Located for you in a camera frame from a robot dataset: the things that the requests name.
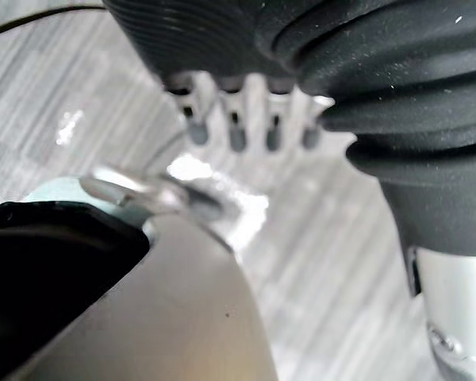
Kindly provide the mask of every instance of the comb teeth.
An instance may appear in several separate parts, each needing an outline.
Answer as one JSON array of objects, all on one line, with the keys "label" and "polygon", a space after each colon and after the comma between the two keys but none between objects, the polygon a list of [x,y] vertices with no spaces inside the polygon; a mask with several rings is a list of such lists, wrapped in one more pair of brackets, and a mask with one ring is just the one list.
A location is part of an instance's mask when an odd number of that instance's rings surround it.
[{"label": "comb teeth", "polygon": [[213,93],[208,96],[208,89],[212,87],[210,83],[196,80],[196,74],[181,73],[178,78],[170,76],[164,80],[164,88],[175,100],[181,118],[186,123],[187,134],[192,142],[196,145],[204,145],[212,139],[212,129],[208,126],[207,118],[218,105],[218,109],[224,114],[225,127],[221,130],[227,136],[228,146],[232,151],[240,153],[244,152],[248,145],[257,140],[257,133],[251,129],[249,119],[251,114],[262,114],[264,118],[261,129],[263,129],[264,148],[268,152],[277,152],[283,146],[292,145],[285,140],[285,135],[292,139],[293,129],[301,128],[299,133],[299,141],[301,146],[306,150],[315,149],[321,135],[321,119],[319,118],[322,111],[333,104],[333,100],[325,97],[310,98],[305,94],[297,92],[297,95],[305,101],[306,108],[302,118],[302,126],[299,123],[292,123],[291,112],[293,108],[293,84],[284,82],[274,87],[275,92],[271,89],[270,81],[260,81],[262,83],[261,90],[264,96],[259,98],[257,103],[253,105],[248,103],[248,96],[251,95],[248,86],[245,86],[246,76],[233,78],[215,78],[210,77],[208,73],[204,75],[211,80],[213,78]]}]

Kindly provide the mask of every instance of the black cable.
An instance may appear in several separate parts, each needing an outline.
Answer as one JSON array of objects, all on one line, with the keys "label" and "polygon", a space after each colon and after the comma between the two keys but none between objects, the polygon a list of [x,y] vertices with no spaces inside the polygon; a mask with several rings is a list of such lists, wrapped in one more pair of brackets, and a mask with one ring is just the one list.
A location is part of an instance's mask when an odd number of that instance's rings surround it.
[{"label": "black cable", "polygon": [[28,16],[24,16],[15,20],[8,21],[4,24],[0,24],[0,34],[7,32],[11,29],[15,29],[19,26],[26,25],[30,22],[40,20],[41,18],[49,17],[58,13],[74,12],[77,10],[107,10],[107,9],[104,6],[95,4],[95,5],[81,5],[81,6],[62,6],[60,8],[44,10],[42,12],[33,13]]}]

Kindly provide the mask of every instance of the gray metal surface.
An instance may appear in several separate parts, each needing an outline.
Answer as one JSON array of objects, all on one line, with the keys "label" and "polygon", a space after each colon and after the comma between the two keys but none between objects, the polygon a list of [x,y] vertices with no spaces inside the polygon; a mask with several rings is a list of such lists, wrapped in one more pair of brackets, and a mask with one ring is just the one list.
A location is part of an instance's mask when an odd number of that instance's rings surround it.
[{"label": "gray metal surface", "polygon": [[416,264],[440,367],[449,379],[476,379],[476,256],[419,248]]},{"label": "gray metal surface", "polygon": [[[0,0],[0,21],[61,3]],[[306,105],[298,95],[282,149],[268,153],[257,82],[248,82],[251,145],[244,153],[230,152],[219,113],[211,116],[208,146],[180,140],[173,152],[186,147],[269,196],[268,219],[240,254],[279,378],[440,380],[423,303],[409,298],[376,182],[345,162],[346,137],[325,134],[314,151],[301,148],[296,125]],[[60,15],[0,36],[0,202],[102,162],[161,168],[173,156],[156,150],[182,128],[175,111],[108,15]],[[62,130],[71,138],[58,145]]]},{"label": "gray metal surface", "polygon": [[275,381],[254,298],[232,253],[184,217],[149,222],[154,248],[23,379]]}]

